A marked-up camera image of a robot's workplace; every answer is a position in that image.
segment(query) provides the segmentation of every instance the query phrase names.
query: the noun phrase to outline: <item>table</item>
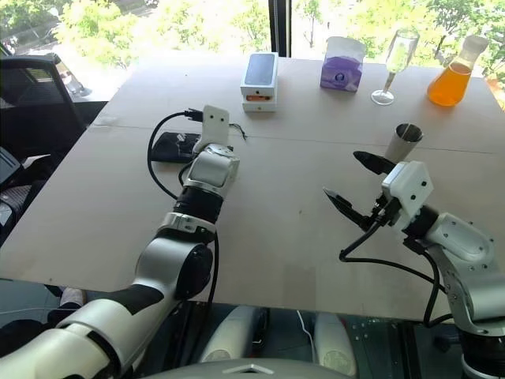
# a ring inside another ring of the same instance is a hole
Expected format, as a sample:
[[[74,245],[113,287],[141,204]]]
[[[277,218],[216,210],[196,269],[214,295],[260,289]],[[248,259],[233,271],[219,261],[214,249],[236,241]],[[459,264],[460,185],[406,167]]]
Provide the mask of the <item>table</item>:
[[[503,234],[505,116],[481,79],[471,80],[458,107],[444,110],[421,94],[432,70],[409,68],[394,83],[397,103],[379,107],[368,97],[385,78],[382,66],[365,65],[358,93],[349,94],[319,89],[321,62],[280,59],[279,111],[244,114],[241,60],[213,59],[205,60],[208,75],[191,59],[147,62],[133,74],[0,250],[1,277],[97,291],[129,285],[140,252],[173,205],[148,176],[151,129],[167,114],[206,102],[225,107],[230,120],[251,136],[244,142],[231,131],[241,166],[218,221],[217,302],[420,319],[428,283],[393,268],[338,260],[338,251],[361,231],[322,191],[323,186],[337,190],[368,211],[381,178],[362,168],[352,152],[382,153],[393,127],[404,121],[417,123],[426,134],[410,158],[428,164],[435,185],[429,203],[496,237]],[[416,95],[408,97],[410,91]],[[182,118],[167,125],[199,127]],[[174,191],[179,169],[155,164]],[[381,229],[357,256],[391,259],[429,273],[391,229]],[[505,268],[503,255],[498,258]],[[434,316],[447,311],[441,296]]]

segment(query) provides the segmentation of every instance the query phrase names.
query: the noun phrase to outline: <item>person's foot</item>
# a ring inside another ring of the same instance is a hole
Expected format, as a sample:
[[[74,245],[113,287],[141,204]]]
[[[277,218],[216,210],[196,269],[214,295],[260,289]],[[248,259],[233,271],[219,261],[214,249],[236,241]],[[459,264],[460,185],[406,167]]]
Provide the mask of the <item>person's foot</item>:
[[[76,288],[67,287],[63,290],[62,298],[60,299],[60,306],[67,302],[73,302],[80,306],[86,303],[86,292]]]

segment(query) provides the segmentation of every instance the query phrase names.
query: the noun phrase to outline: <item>stainless steel cup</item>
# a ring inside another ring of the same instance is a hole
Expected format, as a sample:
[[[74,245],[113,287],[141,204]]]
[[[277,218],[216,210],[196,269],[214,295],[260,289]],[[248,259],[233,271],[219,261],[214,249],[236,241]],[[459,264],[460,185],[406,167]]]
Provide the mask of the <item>stainless steel cup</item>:
[[[423,132],[414,124],[398,125],[389,146],[387,146],[384,158],[393,163],[404,160],[422,138]]]

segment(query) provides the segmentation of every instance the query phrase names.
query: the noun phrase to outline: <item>robotic arm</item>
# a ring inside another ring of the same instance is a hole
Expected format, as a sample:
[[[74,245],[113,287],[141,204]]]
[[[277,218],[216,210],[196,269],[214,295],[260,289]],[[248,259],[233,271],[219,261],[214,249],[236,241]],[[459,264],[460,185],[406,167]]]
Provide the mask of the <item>robotic arm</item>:
[[[140,255],[132,285],[86,304],[57,328],[0,359],[0,377],[120,377],[131,370],[174,307],[205,288],[212,267],[207,244],[214,240],[215,222],[239,159],[227,147],[226,111],[206,106],[203,113],[190,113],[203,121],[199,154],[173,211]],[[208,129],[219,126],[225,133],[209,136]]]
[[[427,253],[436,262],[452,317],[460,331],[465,375],[503,377],[505,275],[497,265],[493,239],[472,223],[449,213],[439,214],[424,205],[433,191],[424,163],[394,165],[366,152],[354,155],[369,170],[387,174],[371,216],[359,214],[349,201],[326,190],[330,200],[344,216],[366,230],[367,237],[379,226],[388,224],[406,234],[405,246],[416,253]],[[342,252],[350,253],[366,238],[360,238]]]

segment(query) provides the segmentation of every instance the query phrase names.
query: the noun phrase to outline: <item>chair backrest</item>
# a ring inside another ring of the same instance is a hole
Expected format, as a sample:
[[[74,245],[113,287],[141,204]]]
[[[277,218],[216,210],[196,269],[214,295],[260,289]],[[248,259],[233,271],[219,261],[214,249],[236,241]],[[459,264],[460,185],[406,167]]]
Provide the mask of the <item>chair backrest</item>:
[[[22,160],[68,152],[86,127],[53,58],[0,59],[0,145]]]

